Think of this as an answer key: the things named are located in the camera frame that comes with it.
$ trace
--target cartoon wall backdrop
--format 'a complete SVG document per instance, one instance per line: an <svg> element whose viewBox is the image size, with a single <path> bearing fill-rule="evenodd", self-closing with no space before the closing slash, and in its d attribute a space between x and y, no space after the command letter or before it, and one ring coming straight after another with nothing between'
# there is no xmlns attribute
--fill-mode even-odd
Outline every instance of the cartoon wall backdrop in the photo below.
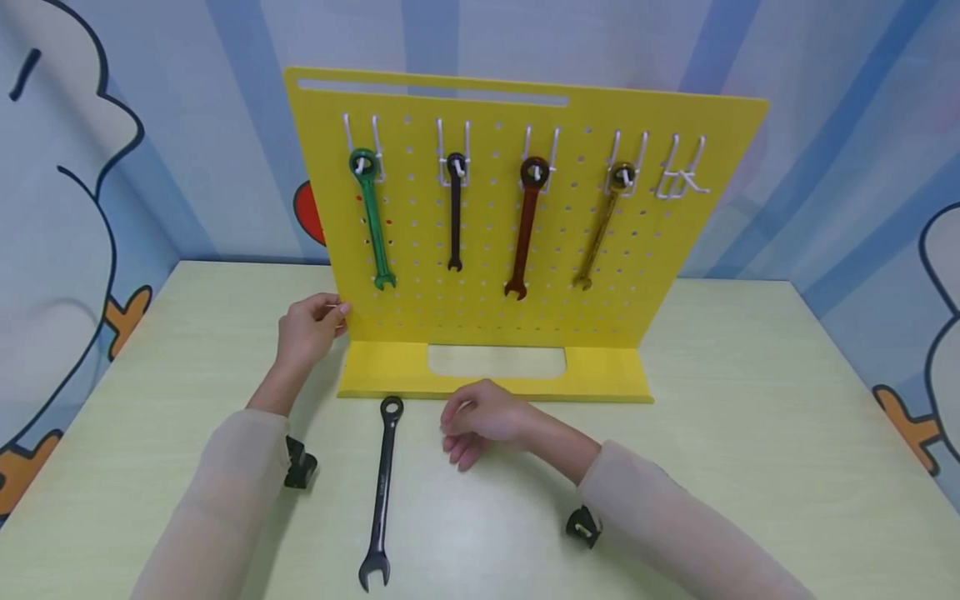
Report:
<svg viewBox="0 0 960 600"><path fill-rule="evenodd" d="M792 281L960 507L957 31L951 0L7 0L0 514L179 258L327 260L292 64L768 98L684 275Z"/></svg>

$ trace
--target person's left hand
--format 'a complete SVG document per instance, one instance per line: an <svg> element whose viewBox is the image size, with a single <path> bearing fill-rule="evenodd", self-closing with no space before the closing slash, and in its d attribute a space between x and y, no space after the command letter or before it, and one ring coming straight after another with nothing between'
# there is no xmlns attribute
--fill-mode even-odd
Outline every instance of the person's left hand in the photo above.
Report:
<svg viewBox="0 0 960 600"><path fill-rule="evenodd" d="M293 369L313 369L323 359L334 338L347 333L347 302L336 294L314 294L294 302L280 317L276 363Z"/></svg>

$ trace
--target orange duck foot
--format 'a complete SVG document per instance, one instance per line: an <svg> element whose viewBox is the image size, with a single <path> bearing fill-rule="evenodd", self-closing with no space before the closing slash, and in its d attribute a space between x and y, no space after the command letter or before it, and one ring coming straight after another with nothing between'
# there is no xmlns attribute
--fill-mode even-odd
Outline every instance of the orange duck foot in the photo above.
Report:
<svg viewBox="0 0 960 600"><path fill-rule="evenodd" d="M153 297L154 290L149 285L144 285L133 292L124 307L120 307L113 297L107 300L107 324L116 333L113 344L110 345L110 360L117 357L127 340L130 339L130 334L140 323L140 319L143 319L143 314L147 312L147 307L150 306L150 300Z"/></svg>
<svg viewBox="0 0 960 600"><path fill-rule="evenodd" d="M940 427L933 417L912 419L906 414L903 400L890 386L878 385L873 389L874 397L879 402L887 417L906 440L907 445L917 455L924 468L931 475L936 474L938 466L933 456L926 450L926 446L940 439Z"/></svg>
<svg viewBox="0 0 960 600"><path fill-rule="evenodd" d="M16 446L0 454L0 516L7 516L60 442L59 431L52 431L33 452Z"/></svg>

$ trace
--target wrench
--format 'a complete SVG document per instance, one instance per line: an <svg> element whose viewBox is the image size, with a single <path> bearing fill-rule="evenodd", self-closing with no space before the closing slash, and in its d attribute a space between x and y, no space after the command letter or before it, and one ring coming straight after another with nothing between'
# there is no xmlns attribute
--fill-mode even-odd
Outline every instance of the wrench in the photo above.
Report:
<svg viewBox="0 0 960 600"><path fill-rule="evenodd" d="M611 170L610 181L607 185L609 189L607 201L603 215L600 217L600 223L597 224L597 230L593 233L590 252L584 258L584 264L580 267L580 272L573 278L573 285L582 285L585 292L593 286L593 281L590 280L590 269L593 268L593 261L596 260L597 253L600 252L604 234L607 232L607 225L610 224L610 218L616 208L616 201L620 198L620 194L633 184L635 177L636 169L629 162L618 162L614 164Z"/></svg>
<svg viewBox="0 0 960 600"><path fill-rule="evenodd" d="M460 182L467 174L467 159L459 152L452 153L446 158L446 170L450 172L450 262L446 269L456 267L460 273L464 269L460 262Z"/></svg>
<svg viewBox="0 0 960 600"><path fill-rule="evenodd" d="M383 229L380 227L380 212L376 207L376 189L373 181L380 170L376 154L366 148L357 148L350 153L350 172L360 183L363 192L363 205L367 209L367 225L370 226L370 239L373 243L373 259L376 261L376 278L373 285L382 290L385 282L396 287L396 277L390 272L387 262L387 249L383 245Z"/></svg>
<svg viewBox="0 0 960 600"><path fill-rule="evenodd" d="M373 528L370 531L370 548L367 558L360 564L360 585L370 593L367 578L376 570L383 573L383 585L390 581L390 561L384 545L387 538L387 501L390 499L390 474L394 463L394 437L396 424L403 414L403 400L387 396L380 402L383 417L383 443L380 446L380 472L376 476L376 504L373 507Z"/></svg>
<svg viewBox="0 0 960 600"><path fill-rule="evenodd" d="M549 177L550 164L539 156L530 156L520 165L523 212L520 213L520 231L516 239L514 276L503 286L504 296L509 296L511 292L516 292L517 300L523 300L527 296L523 272L527 269L527 252L530 250L530 234L534 229L534 212L537 210L537 196Z"/></svg>

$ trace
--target light green table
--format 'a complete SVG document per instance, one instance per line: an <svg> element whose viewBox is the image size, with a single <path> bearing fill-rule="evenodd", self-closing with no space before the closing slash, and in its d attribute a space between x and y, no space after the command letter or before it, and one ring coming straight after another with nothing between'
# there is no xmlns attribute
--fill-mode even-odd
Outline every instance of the light green table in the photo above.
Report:
<svg viewBox="0 0 960 600"><path fill-rule="evenodd" d="M273 360L276 319L333 287L326 267L181 263L0 531L0 596L126 597L210 432ZM345 350L301 395L293 434L320 469L310 492L284 491L248 597L685 597L602 540L568 539L574 491L536 460L500 451L458 473L442 404L414 400L397 430L392 578L367 596L382 425L378 402L334 397ZM510 352L434 359L477 376L563 368ZM680 280L641 353L655 404L543 407L660 463L822 598L957 597L960 517L788 283Z"/></svg>

